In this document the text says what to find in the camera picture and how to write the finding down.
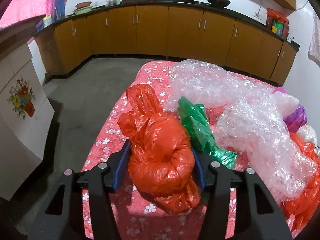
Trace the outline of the white cabinet with flower sticker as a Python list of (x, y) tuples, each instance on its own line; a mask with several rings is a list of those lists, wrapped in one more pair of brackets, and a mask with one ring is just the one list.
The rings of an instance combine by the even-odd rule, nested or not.
[(1, 198), (11, 200), (43, 161), (53, 115), (24, 44), (1, 60)]

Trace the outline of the white clear plastic bag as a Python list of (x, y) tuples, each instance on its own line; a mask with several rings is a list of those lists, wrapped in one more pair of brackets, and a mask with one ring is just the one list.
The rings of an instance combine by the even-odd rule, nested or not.
[(299, 128), (296, 135), (300, 137), (305, 142), (311, 142), (314, 143), (314, 145), (317, 147), (317, 134), (316, 131), (308, 124), (303, 125)]

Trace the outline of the purple pink plastic bag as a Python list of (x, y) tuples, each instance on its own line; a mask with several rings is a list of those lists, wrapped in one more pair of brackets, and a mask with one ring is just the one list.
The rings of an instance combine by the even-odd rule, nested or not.
[(291, 96), (283, 88), (275, 88), (274, 97), (277, 110), (283, 117), (288, 131), (296, 133), (307, 123), (306, 109), (300, 104), (297, 98)]

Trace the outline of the stacked basins on counter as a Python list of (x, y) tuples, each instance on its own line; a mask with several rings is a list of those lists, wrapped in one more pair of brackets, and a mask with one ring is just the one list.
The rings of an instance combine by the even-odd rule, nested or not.
[(86, 14), (90, 12), (93, 7), (91, 6), (92, 2), (81, 2), (75, 6), (75, 10), (73, 11), (75, 15)]

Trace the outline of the orange-red plastic bag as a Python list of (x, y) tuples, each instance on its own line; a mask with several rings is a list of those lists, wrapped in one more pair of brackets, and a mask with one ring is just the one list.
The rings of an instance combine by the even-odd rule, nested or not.
[(132, 109), (120, 115), (118, 126), (130, 141), (132, 182), (166, 211), (182, 213), (197, 206), (200, 189), (192, 178), (195, 158), (187, 130), (164, 112), (150, 85), (133, 85), (126, 97)]

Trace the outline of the pink floral hanging sheet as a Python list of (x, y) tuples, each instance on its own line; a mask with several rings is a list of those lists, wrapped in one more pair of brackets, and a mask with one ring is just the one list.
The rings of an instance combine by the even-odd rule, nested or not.
[(320, 20), (315, 12), (313, 13), (313, 30), (308, 58), (320, 67)]

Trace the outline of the brown lower kitchen cabinets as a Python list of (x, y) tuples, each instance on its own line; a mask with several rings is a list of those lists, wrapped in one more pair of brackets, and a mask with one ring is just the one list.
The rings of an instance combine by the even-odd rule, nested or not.
[(241, 13), (179, 0), (116, 5), (35, 35), (50, 76), (105, 56), (196, 59), (283, 85), (299, 47)]

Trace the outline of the clear bubble wrap sheet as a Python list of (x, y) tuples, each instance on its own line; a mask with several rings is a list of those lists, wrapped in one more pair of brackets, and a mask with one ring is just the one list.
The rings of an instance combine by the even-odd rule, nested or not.
[(317, 170), (291, 140), (285, 117), (299, 100), (274, 87), (197, 60), (169, 68), (166, 109), (174, 111), (180, 98), (206, 109), (222, 107), (213, 126), (216, 143), (248, 156), (277, 202), (299, 197)]

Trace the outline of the large orange plastic bag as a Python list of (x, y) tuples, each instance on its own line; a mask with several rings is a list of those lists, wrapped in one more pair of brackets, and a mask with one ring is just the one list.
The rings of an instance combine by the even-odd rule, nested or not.
[(295, 231), (306, 226), (319, 205), (319, 157), (315, 152), (315, 144), (313, 142), (304, 142), (294, 133), (290, 133), (290, 137), (299, 147), (302, 154), (315, 161), (318, 165), (303, 193), (298, 198), (283, 202), (283, 211), (286, 219), (294, 216), (291, 231)]

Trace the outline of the pink hanging cloth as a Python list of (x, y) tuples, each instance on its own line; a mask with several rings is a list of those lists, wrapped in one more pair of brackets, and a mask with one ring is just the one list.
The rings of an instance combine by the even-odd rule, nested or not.
[(1, 17), (1, 28), (39, 15), (50, 15), (52, 21), (66, 13), (67, 0), (12, 0)]

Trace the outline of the green plastic bag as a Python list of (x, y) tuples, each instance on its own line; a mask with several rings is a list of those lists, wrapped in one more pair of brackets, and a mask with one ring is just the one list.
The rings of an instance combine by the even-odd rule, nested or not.
[(238, 156), (217, 146), (203, 104), (193, 104), (183, 96), (178, 100), (177, 111), (194, 149), (207, 153), (212, 161), (218, 161), (228, 169), (235, 168)]

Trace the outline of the red bag with groceries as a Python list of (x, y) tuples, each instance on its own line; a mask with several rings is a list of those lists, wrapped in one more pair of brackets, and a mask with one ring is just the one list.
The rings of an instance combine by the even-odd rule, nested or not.
[(267, 8), (266, 27), (273, 33), (287, 39), (289, 35), (289, 20), (279, 11)]

